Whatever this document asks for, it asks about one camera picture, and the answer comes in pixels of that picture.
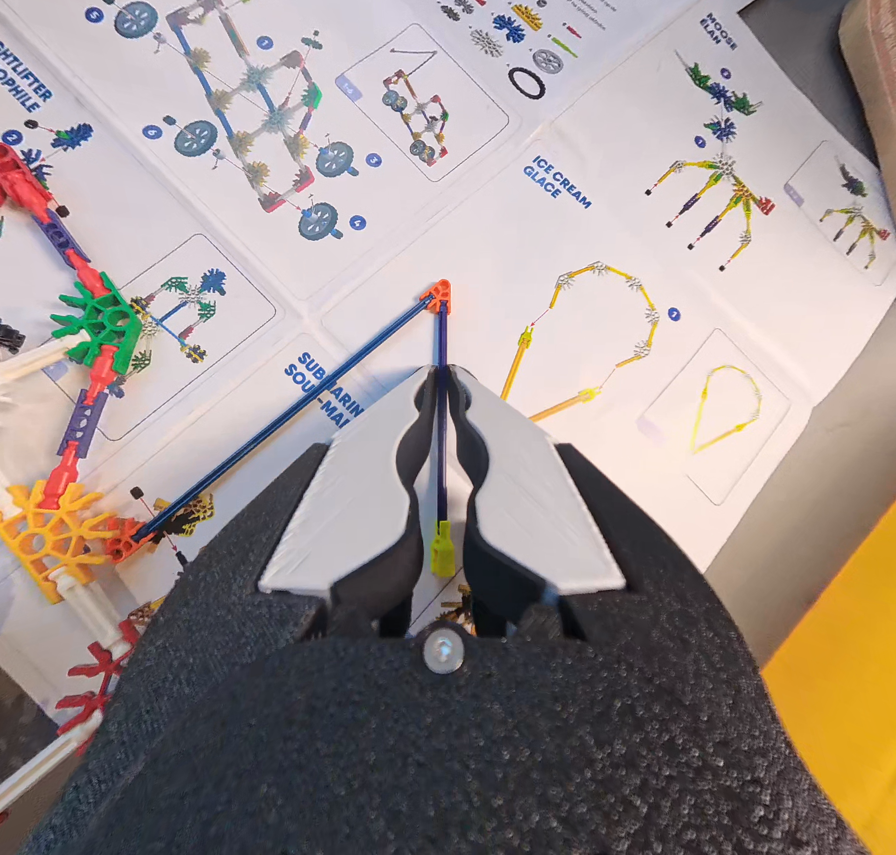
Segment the yellow-green toy clip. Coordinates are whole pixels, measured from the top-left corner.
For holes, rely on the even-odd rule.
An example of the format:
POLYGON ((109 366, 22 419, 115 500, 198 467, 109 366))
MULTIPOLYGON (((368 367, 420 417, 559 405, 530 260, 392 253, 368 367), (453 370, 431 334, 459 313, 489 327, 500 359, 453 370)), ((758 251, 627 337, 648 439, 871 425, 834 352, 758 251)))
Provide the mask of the yellow-green toy clip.
POLYGON ((437 520, 435 523, 429 565, 431 573, 438 578, 449 579, 455 575, 455 548, 449 520, 437 520))

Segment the toy packaging bag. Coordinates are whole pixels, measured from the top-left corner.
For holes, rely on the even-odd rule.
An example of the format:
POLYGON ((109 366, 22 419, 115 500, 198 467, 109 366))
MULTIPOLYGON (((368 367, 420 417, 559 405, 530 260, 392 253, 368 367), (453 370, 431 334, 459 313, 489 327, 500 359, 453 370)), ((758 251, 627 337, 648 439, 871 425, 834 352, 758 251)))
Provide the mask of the toy packaging bag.
POLYGON ((895 0, 850 0, 839 40, 868 118, 894 121, 895 0))

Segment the colourful construction toy model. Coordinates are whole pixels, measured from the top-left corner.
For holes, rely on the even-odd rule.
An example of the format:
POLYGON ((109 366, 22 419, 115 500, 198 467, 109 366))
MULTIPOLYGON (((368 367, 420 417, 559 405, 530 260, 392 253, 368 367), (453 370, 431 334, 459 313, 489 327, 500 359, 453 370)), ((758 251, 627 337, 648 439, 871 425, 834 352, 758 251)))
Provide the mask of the colourful construction toy model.
POLYGON ((115 513, 96 513, 103 499, 79 482, 80 464, 87 458, 99 420, 110 396, 119 396, 125 381, 148 368, 151 330, 165 325, 150 311, 154 295, 127 300, 109 275, 95 267, 64 226, 69 211, 52 194, 50 166, 39 150, 19 150, 17 130, 2 133, 2 205, 27 214, 72 272, 75 294, 60 301, 72 312, 51 315, 56 325, 39 347, 21 353, 25 337, 2 323, 2 387, 27 378, 61 361, 88 371, 56 452, 48 479, 13 485, 2 474, 2 543, 18 560, 49 603, 67 603, 94 637, 91 661, 75 665, 71 678, 95 680, 94 689, 68 694, 56 708, 74 711, 57 731, 56 740, 2 782, 2 821, 11 807, 74 754, 81 755, 101 726, 106 706, 140 637, 164 598, 141 604, 119 617, 105 592, 95 583, 94 569, 111 563, 105 541, 112 532, 107 521, 115 513))

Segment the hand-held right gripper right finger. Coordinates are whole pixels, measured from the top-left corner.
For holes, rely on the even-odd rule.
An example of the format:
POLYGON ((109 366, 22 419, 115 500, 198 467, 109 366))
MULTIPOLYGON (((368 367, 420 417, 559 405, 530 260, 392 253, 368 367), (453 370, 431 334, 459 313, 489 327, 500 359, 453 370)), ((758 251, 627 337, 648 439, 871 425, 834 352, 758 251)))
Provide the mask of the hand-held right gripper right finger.
POLYGON ((471 484, 463 571, 478 637, 528 607, 622 591, 623 573, 554 440, 465 369, 449 371, 456 453, 471 484))

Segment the white instruction sheet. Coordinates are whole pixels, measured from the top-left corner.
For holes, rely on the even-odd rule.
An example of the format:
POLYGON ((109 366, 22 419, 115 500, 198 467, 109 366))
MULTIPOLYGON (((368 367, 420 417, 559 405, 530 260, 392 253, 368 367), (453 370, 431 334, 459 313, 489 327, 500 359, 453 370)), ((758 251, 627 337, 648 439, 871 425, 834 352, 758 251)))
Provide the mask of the white instruction sheet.
POLYGON ((710 3, 603 54, 529 45, 500 0, 2 0, 2 133, 64 226, 165 325, 87 473, 169 493, 312 391, 448 273, 454 356, 658 506, 724 512, 889 296, 823 269, 808 210, 868 163, 710 3))

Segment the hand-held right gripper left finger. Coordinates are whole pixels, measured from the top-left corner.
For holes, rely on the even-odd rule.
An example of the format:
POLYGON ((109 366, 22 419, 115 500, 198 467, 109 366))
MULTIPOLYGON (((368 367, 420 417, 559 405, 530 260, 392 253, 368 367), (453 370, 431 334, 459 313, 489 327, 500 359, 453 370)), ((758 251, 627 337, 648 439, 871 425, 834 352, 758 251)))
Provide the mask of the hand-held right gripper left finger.
POLYGON ((337 433, 261 576, 263 593, 325 601, 405 637, 424 549, 415 482, 429 458, 436 367, 422 367, 337 433))

